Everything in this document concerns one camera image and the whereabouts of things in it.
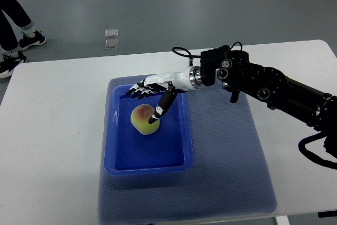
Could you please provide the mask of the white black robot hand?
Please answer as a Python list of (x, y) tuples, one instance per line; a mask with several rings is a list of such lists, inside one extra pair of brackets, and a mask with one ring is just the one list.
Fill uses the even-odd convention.
[(140, 100), (162, 93), (154, 113), (148, 120), (149, 124), (153, 124), (168, 112), (179, 93), (198, 90), (202, 87), (200, 67), (190, 66), (181, 72), (150, 75), (134, 84), (126, 94)]

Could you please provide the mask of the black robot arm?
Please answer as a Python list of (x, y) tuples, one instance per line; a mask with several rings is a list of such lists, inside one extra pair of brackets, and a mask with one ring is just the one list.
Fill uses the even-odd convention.
[(220, 80), (223, 89), (232, 94), (231, 103), (243, 92), (336, 139), (336, 96), (295, 81), (273, 67), (251, 63), (247, 52), (227, 45), (202, 51), (200, 64), (203, 85)]

